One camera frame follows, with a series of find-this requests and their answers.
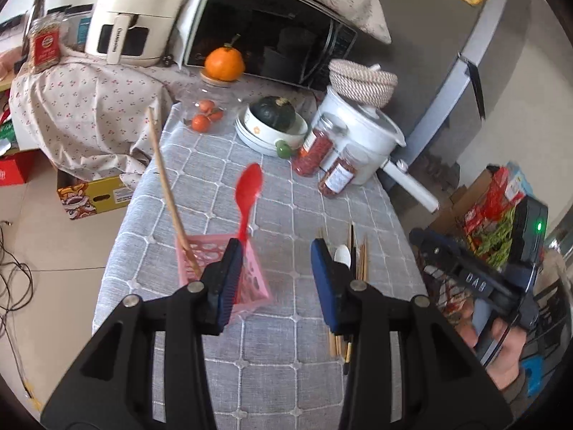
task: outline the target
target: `screw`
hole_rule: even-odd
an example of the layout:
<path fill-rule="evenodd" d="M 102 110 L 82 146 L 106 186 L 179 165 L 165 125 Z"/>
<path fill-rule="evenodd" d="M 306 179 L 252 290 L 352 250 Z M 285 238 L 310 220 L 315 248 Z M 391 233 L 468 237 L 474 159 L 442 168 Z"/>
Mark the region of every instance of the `screw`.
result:
<path fill-rule="evenodd" d="M 204 289 L 205 285 L 200 281 L 193 281 L 187 285 L 187 290 L 189 292 L 201 292 Z"/>
<path fill-rule="evenodd" d="M 367 287 L 367 284 L 361 280 L 352 280 L 350 282 L 350 289 L 353 291 L 364 291 Z"/>
<path fill-rule="evenodd" d="M 136 296 L 135 294 L 129 294 L 123 298 L 122 303 L 126 307 L 135 307 L 137 304 L 139 304 L 139 296 Z"/>
<path fill-rule="evenodd" d="M 414 304 L 416 304 L 418 307 L 426 309 L 427 307 L 430 307 L 430 299 L 428 299 L 426 296 L 416 296 L 414 298 Z"/>

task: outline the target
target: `pink plastic basket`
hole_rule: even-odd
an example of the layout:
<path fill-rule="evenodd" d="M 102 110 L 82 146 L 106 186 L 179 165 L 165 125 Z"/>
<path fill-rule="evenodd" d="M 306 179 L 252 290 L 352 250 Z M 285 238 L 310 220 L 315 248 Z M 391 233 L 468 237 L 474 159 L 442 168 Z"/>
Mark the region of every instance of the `pink plastic basket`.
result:
<path fill-rule="evenodd" d="M 208 264 L 221 260 L 227 248 L 228 240 L 233 237 L 235 237 L 234 234 L 187 235 L 191 250 L 201 268 L 201 274 Z M 179 285 L 185 286 L 190 281 L 197 281 L 199 278 L 191 269 L 178 243 L 175 244 L 175 250 L 177 252 Z M 258 307 L 270 302 L 271 292 L 268 283 L 263 276 L 253 245 L 250 240 L 247 240 L 243 256 L 243 270 L 241 271 L 232 315 L 234 316 L 239 312 L 253 312 Z"/>

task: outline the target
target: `red box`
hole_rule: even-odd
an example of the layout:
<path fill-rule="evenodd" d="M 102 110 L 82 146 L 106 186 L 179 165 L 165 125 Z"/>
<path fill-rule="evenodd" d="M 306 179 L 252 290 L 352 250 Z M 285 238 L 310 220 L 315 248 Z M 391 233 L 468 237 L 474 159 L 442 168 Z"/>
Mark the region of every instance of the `red box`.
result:
<path fill-rule="evenodd" d="M 0 158 L 0 186 L 26 183 L 34 166 L 36 152 L 37 150 L 14 152 Z"/>

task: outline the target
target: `beige tile floor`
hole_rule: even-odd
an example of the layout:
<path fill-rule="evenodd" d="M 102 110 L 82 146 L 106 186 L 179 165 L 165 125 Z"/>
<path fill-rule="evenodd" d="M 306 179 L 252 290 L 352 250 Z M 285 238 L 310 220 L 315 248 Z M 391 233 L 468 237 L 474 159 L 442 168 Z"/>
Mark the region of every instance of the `beige tile floor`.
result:
<path fill-rule="evenodd" d="M 91 337 L 101 277 L 124 215 L 119 209 L 69 220 L 56 194 L 56 172 L 44 156 L 38 156 L 28 184 L 0 187 L 0 221 L 12 223 L 2 225 L 6 247 L 33 273 L 34 298 L 10 326 L 41 403 Z M 26 285 L 18 275 L 15 294 Z M 0 374 L 25 402 L 6 338 L 0 339 Z"/>

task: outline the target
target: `green pumpkin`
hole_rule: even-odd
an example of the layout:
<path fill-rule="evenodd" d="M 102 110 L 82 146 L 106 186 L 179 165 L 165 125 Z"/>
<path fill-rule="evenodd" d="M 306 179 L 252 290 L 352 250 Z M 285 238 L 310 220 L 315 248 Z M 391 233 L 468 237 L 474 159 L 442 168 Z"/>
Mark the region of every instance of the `green pumpkin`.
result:
<path fill-rule="evenodd" d="M 281 97 L 263 97 L 249 108 L 257 120 L 279 132 L 288 131 L 296 121 L 294 107 Z"/>

